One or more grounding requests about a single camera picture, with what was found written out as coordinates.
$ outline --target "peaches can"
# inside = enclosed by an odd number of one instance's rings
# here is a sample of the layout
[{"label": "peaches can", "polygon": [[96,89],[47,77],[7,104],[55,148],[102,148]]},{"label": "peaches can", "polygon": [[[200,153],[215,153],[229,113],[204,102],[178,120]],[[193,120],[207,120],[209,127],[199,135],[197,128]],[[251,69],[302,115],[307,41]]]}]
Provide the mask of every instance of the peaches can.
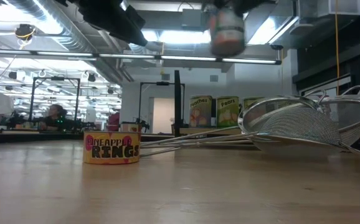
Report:
[{"label": "peaches can", "polygon": [[212,97],[192,96],[190,98],[190,123],[192,128],[211,126]]}]

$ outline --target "exposed pipe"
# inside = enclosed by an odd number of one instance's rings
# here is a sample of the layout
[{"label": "exposed pipe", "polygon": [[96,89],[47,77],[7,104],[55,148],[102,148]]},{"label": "exposed pipe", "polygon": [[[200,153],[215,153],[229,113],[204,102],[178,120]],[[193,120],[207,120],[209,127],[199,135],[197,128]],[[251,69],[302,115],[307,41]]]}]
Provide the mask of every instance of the exposed pipe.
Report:
[{"label": "exposed pipe", "polygon": [[[73,24],[64,12],[51,0],[3,0],[5,3],[13,5],[26,14],[34,16],[41,24],[47,21],[54,22],[63,28],[62,35],[70,38],[57,38],[55,41],[70,52],[96,52],[95,47],[87,40],[82,32]],[[102,60],[87,62],[96,67],[101,75],[109,82],[118,83],[120,75],[116,70],[112,70],[107,63]]]}]

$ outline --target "can label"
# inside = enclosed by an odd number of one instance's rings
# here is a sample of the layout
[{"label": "can label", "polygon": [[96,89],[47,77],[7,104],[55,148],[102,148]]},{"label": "can label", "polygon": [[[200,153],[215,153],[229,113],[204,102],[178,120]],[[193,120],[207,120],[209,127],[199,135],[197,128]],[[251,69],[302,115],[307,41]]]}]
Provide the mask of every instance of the can label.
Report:
[{"label": "can label", "polygon": [[238,97],[230,96],[217,99],[217,127],[236,126],[238,120],[238,113]]},{"label": "can label", "polygon": [[138,162],[140,139],[140,133],[85,132],[83,161],[90,164]]},{"label": "can label", "polygon": [[194,96],[190,99],[190,127],[208,127],[212,118],[212,97]]}]

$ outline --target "desk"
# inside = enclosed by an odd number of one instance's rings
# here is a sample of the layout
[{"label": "desk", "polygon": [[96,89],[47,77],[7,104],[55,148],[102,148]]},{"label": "desk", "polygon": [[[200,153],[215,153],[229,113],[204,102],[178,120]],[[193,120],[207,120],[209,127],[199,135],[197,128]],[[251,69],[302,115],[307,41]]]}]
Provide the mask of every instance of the desk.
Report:
[{"label": "desk", "polygon": [[82,150],[81,141],[0,144],[0,224],[360,224],[353,154],[286,161],[190,148],[96,166]]}]

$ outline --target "black speaker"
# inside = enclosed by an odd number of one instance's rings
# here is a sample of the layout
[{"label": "black speaker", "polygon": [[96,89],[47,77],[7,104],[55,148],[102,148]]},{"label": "black speaker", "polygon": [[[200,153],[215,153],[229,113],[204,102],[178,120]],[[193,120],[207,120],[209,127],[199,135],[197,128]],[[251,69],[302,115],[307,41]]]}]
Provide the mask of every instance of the black speaker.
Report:
[{"label": "black speaker", "polygon": [[12,79],[17,79],[17,72],[10,72],[8,73],[8,77]]}]

